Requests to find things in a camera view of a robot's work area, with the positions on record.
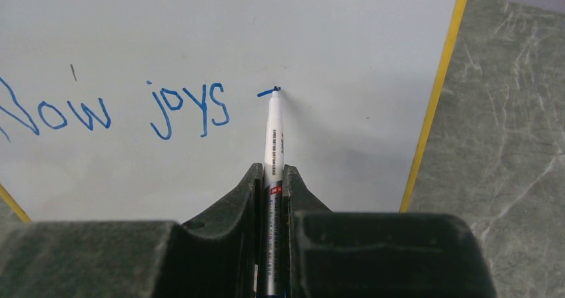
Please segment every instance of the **whiteboard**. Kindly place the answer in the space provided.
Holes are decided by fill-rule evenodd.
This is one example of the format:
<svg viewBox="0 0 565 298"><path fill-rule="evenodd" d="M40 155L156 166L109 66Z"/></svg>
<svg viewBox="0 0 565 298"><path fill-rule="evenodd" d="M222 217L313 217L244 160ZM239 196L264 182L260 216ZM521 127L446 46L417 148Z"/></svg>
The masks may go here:
<svg viewBox="0 0 565 298"><path fill-rule="evenodd" d="M185 221L264 151L398 211L456 0L0 0L0 182L32 220Z"/></svg>

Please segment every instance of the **yellow whiteboard frame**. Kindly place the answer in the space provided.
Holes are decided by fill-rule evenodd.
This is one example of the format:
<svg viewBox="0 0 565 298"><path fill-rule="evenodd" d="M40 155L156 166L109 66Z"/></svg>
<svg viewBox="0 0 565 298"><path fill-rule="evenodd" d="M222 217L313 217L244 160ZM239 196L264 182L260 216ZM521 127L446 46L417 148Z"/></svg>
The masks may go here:
<svg viewBox="0 0 565 298"><path fill-rule="evenodd" d="M418 140L418 147L416 147L416 155L414 155L414 160L412 160L412 168L410 168L410 174L408 175L408 183L406 184L404 196L402 197L402 203L400 204L401 213L408 211L408 207L410 206L410 200L412 199L412 190L414 189L414 184L416 183L416 177L418 176L420 163L422 163L422 156L424 155L424 150L426 149L426 142L428 141L428 136L430 135L432 121L434 120L434 115L436 114L436 108L438 107L441 89L443 87L445 75L447 74L447 67L449 66L449 61L451 60L451 54L453 53L453 49L455 48L455 41L457 40L457 33L459 32L459 26L461 25L461 19L463 18L463 12L465 11L466 4L467 0L455 1L455 7L453 9L451 23L449 25L449 31L447 33L447 39L445 41L445 45L443 46L440 65L438 67L436 80L432 89L432 96L430 97L430 103L428 104L428 110L426 111L426 117L424 118L424 125L422 126L422 132L420 133L420 139Z"/></svg>
<svg viewBox="0 0 565 298"><path fill-rule="evenodd" d="M428 137L430 135L432 121L434 120L441 89L443 87L445 75L447 74L447 67L449 66L449 61L451 60L451 55L453 53L453 49L455 48L455 41L457 39L457 33L459 32L459 26L461 25L461 20L463 18L463 12L465 11L466 4L467 0L455 1L455 7L453 9L447 39L443 48L440 64L438 66L438 72L436 73L434 87L432 88L432 95L430 97L428 109L426 110L424 124L422 125L422 131L420 132L418 146L416 147L416 154L414 155L414 159L412 160L412 167L410 168L410 174L408 175L408 182L406 184L406 189L404 190L404 195L402 196L402 203L400 204L401 213L406 212L408 210L408 206L410 206L410 200L412 199L412 190L414 189L416 177L418 176L418 170L420 169L420 164L422 163L422 156L424 155L424 150L426 149L426 142L428 141ZM4 187L2 187L2 185L0 185L0 197L4 199L8 206L12 208L14 213L23 222L27 223L31 221L25 211L16 203L14 198L12 198L12 196L6 189L4 189Z"/></svg>

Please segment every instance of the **small ink mark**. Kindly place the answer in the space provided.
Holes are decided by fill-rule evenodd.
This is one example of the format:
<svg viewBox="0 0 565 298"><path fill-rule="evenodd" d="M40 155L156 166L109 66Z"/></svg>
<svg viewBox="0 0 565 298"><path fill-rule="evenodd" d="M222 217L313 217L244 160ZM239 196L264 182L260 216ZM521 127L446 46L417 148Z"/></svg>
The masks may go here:
<svg viewBox="0 0 565 298"><path fill-rule="evenodd" d="M76 118L78 120L80 120L80 122L82 122L83 125L86 126L86 128L88 128L88 130L90 130L90 131L94 130L93 119L96 119L106 129L110 128L110 124L112 123L112 119L110 119L110 115L108 115L108 111L106 110L106 106L104 106L104 100L102 98L98 98L98 103L100 104L100 107L102 108L102 112L104 113L104 117L106 117L105 123L104 123L104 121L102 121L102 119L100 117L96 116L96 114L92 111L92 109L90 109L84 103L81 103L81 109L83 110L83 112L88 117L88 123L87 123L86 120L84 120L84 118L82 118L79 115L77 110L74 108L73 104L70 101L67 100L67 105L69 106L71 111L75 114Z"/></svg>
<svg viewBox="0 0 565 298"><path fill-rule="evenodd" d="M275 86L275 88L273 88L273 89L265 90L263 92L258 93L257 97L263 97L265 95L268 95L269 93L272 93L273 91L281 91L281 88Z"/></svg>
<svg viewBox="0 0 565 298"><path fill-rule="evenodd" d="M73 72L73 77L75 78L75 82L76 82L77 76L75 75L75 68L73 67L73 64L71 64L71 71Z"/></svg>
<svg viewBox="0 0 565 298"><path fill-rule="evenodd" d="M4 134L4 137L6 137L9 143L12 142L12 140L10 140L10 136L8 136L8 134L4 131L4 129L2 129L2 127L0 127L0 133Z"/></svg>

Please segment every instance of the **gray laminate surface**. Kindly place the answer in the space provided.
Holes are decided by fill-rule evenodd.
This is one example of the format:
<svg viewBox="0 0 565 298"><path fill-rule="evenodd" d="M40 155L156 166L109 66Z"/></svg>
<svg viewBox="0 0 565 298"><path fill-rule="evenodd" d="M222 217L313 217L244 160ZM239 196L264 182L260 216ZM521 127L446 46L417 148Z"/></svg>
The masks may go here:
<svg viewBox="0 0 565 298"><path fill-rule="evenodd" d="M468 0L410 211L463 218L499 297L565 297L565 15Z"/></svg>

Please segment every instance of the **whiteboard marker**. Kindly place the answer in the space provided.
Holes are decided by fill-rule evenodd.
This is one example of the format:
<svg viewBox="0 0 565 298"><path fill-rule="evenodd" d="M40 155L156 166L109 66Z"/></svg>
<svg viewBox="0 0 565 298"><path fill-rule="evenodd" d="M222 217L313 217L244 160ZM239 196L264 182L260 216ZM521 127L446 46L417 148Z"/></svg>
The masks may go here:
<svg viewBox="0 0 565 298"><path fill-rule="evenodd" d="M263 173L263 220L257 297L284 297L281 270L281 211L283 210L283 113L280 87L275 87L269 99L269 117L265 136Z"/></svg>

